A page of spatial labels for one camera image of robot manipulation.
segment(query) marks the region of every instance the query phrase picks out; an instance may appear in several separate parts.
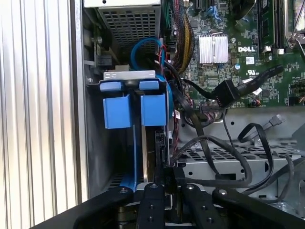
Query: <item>cable connector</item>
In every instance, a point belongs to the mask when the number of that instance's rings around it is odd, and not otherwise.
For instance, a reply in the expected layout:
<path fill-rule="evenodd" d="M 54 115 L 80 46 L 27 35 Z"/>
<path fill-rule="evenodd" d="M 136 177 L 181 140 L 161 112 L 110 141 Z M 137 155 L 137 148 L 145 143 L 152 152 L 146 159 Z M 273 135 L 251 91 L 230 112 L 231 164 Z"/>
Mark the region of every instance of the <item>cable connector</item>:
<path fill-rule="evenodd" d="M 280 116 L 279 114 L 273 116 L 269 122 L 272 126 L 280 125 L 281 123 L 285 122 L 286 120 Z"/>
<path fill-rule="evenodd" d="M 240 99 L 237 88 L 232 80 L 224 80 L 213 91 L 216 101 L 221 108 L 228 108 Z"/>

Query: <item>capacitor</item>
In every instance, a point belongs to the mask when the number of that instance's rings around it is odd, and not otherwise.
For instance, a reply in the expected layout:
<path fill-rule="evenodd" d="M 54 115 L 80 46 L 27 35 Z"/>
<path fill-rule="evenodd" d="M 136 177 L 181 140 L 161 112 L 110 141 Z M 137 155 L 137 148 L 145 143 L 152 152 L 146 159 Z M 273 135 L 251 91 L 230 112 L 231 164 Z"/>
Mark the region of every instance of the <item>capacitor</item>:
<path fill-rule="evenodd" d="M 234 69 L 239 71 L 240 70 L 240 64 L 237 63 L 236 65 L 234 65 Z"/>

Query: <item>black connector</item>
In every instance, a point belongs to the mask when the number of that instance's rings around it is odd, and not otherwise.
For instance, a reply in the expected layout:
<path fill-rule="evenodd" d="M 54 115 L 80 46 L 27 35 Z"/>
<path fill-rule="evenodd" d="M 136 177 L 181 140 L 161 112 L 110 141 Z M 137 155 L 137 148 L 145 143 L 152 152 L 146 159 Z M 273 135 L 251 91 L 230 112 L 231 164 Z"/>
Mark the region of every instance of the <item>black connector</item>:
<path fill-rule="evenodd" d="M 228 108 L 240 99 L 237 88 L 232 80 L 224 80 L 213 91 L 216 101 L 221 108 Z"/>

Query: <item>yellow wire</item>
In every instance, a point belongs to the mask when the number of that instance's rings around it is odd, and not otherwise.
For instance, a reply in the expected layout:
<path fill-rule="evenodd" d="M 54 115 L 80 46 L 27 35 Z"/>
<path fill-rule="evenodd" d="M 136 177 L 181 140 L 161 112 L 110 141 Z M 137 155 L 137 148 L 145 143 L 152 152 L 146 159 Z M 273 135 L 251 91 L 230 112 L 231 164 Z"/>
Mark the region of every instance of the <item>yellow wire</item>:
<path fill-rule="evenodd" d="M 183 62 L 180 70 L 183 70 L 187 67 L 187 56 L 190 48 L 190 34 L 189 34 L 189 28 L 187 23 L 187 17 L 184 15 L 183 17 L 184 25 L 185 25 L 185 46 L 184 46 L 184 54 L 183 54 Z"/>

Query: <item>screw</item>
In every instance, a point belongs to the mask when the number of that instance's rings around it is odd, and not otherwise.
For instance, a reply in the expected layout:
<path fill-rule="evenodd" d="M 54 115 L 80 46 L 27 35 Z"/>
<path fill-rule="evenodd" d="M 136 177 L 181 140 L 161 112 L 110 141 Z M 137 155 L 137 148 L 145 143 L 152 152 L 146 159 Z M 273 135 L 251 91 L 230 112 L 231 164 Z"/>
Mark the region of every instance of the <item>screw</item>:
<path fill-rule="evenodd" d="M 124 188 L 120 191 L 120 193 L 126 193 L 126 192 L 128 192 L 128 190 Z"/>
<path fill-rule="evenodd" d="M 157 188 L 158 186 L 156 184 L 152 184 L 151 188 Z"/>
<path fill-rule="evenodd" d="M 221 195 L 227 195 L 227 191 L 224 190 L 224 189 L 220 189 L 220 190 L 219 190 L 219 193 L 220 193 Z"/>
<path fill-rule="evenodd" d="M 286 209 L 286 205 L 284 203 L 278 203 L 277 206 L 281 209 Z"/>
<path fill-rule="evenodd" d="M 148 220 L 148 222 L 152 223 L 153 222 L 153 217 L 149 216 L 147 220 Z"/>
<path fill-rule="evenodd" d="M 194 187 L 194 185 L 187 185 L 186 188 L 189 189 L 189 190 L 192 190 L 192 189 L 194 189 L 195 187 Z"/>
<path fill-rule="evenodd" d="M 97 37 L 96 41 L 98 44 L 102 44 L 103 43 L 103 38 L 102 37 Z"/>

